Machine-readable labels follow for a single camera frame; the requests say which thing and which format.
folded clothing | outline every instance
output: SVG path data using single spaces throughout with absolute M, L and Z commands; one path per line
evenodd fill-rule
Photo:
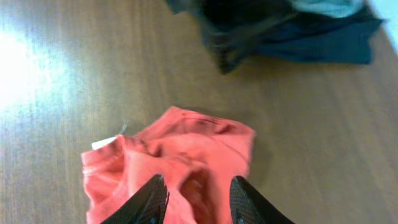
M 363 0 L 290 0 L 290 2 L 298 11 L 334 18 L 351 16 L 363 6 Z
M 369 39 L 382 22 L 367 6 L 341 19 L 301 13 L 265 34 L 254 53 L 303 63 L 369 64 Z
M 253 137 L 237 121 L 171 107 L 135 136 L 84 152 L 87 223 L 110 217 L 155 174 L 170 192 L 164 223 L 232 223 L 229 185 L 248 175 Z

white tag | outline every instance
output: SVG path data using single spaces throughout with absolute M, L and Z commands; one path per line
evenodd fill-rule
M 126 128 L 127 128 L 127 125 L 124 124 L 122 127 L 122 130 L 120 130 L 119 134 L 123 134 L 124 131 L 126 130 Z M 91 148 L 93 150 L 97 150 L 97 149 L 102 148 L 102 147 L 106 146 L 107 144 L 113 142 L 115 139 L 116 139 L 116 137 L 110 137 L 110 138 L 107 138 L 104 140 L 93 142 L 93 143 L 91 143 Z
M 113 140 L 115 140 L 115 139 L 116 139 L 116 137 L 110 137 L 110 138 L 107 138 L 104 140 L 100 140 L 98 142 L 93 142 L 93 143 L 91 143 L 91 147 L 93 148 L 93 150 L 97 150 L 97 149 L 102 148 L 102 147 L 106 146 L 107 144 L 113 142 Z

table surface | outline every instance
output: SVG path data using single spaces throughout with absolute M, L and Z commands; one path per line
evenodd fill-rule
M 81 159 L 169 106 L 256 130 L 249 181 L 297 223 L 398 223 L 398 58 L 251 57 L 218 73 L 187 14 L 155 0 L 0 0 L 3 223 L 84 223 Z

red cloth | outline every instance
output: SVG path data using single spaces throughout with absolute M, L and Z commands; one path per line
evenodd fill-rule
M 84 152 L 87 223 L 100 223 L 153 175 L 170 192 L 164 223 L 232 223 L 229 185 L 247 176 L 254 131 L 244 124 L 171 107 L 133 137 Z

